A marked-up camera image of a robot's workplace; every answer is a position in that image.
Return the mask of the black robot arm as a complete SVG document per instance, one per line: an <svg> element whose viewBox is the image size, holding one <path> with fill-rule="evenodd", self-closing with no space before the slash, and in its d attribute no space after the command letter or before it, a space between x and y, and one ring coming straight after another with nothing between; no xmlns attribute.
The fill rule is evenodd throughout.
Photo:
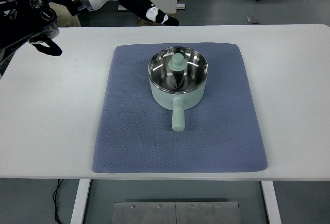
<svg viewBox="0 0 330 224"><path fill-rule="evenodd" d="M107 1L118 1L133 14L150 22L178 26L150 0L1 0L1 60L13 55L23 44L32 44L39 52L60 56L61 48L53 42L59 34L57 15L50 3L65 6L71 15L88 9L100 9Z"/></svg>

